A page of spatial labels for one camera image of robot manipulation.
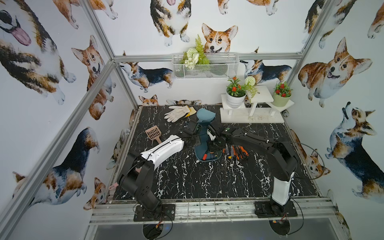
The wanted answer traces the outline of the orange screwdriver large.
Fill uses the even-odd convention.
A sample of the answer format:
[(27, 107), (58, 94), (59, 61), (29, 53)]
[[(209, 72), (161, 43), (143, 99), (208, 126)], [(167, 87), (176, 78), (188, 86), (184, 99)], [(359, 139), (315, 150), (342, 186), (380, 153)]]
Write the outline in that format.
[(236, 158), (239, 161), (241, 159), (241, 154), (240, 154), (240, 151), (237, 147), (235, 147), (235, 152), (236, 152)]

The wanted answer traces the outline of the teal storage box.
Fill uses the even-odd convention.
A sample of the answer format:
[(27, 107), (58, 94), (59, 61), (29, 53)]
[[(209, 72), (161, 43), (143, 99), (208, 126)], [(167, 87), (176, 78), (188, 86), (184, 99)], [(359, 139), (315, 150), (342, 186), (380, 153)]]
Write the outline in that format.
[(210, 144), (214, 143), (218, 133), (208, 122), (197, 123), (197, 136), (200, 143), (196, 142), (194, 146), (195, 155), (200, 162), (209, 163), (218, 161), (222, 157), (221, 150), (210, 150)]

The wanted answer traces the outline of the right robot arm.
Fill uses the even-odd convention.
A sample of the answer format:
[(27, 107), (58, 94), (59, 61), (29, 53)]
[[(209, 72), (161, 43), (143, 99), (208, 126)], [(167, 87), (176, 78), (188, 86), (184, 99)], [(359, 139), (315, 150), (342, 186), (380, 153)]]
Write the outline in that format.
[(244, 132), (240, 128), (222, 127), (208, 131), (215, 137), (207, 142), (210, 151), (222, 150), (225, 145), (241, 146), (265, 155), (274, 177), (273, 191), (268, 206), (272, 215), (281, 215), (290, 200), (292, 178), (298, 166), (298, 155), (288, 142), (277, 142), (265, 137)]

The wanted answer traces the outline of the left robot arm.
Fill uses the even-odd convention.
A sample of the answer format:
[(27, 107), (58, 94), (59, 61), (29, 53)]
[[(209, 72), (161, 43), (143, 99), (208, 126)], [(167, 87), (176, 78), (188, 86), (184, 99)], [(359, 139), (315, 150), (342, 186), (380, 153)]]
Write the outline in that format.
[(182, 151), (185, 144), (194, 146), (202, 127), (200, 123), (191, 121), (187, 127), (176, 135), (169, 136), (156, 147), (140, 154), (128, 154), (132, 166), (118, 184), (140, 204), (145, 217), (157, 220), (164, 212), (161, 200), (152, 192), (155, 169), (169, 157)]

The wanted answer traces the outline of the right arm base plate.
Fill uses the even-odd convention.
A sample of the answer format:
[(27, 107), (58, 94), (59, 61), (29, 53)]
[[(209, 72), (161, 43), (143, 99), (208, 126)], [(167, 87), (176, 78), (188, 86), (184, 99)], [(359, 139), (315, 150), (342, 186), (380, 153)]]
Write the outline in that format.
[(298, 213), (292, 201), (281, 206), (274, 201), (254, 202), (255, 215), (258, 218), (297, 217)]

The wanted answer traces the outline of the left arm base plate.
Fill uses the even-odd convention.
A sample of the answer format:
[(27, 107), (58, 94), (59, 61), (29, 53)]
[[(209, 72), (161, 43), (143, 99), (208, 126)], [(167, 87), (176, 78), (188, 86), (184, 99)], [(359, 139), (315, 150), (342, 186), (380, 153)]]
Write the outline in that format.
[(137, 205), (134, 211), (134, 222), (149, 221), (173, 221), (175, 219), (176, 205), (159, 205), (154, 211), (146, 210), (143, 206)]

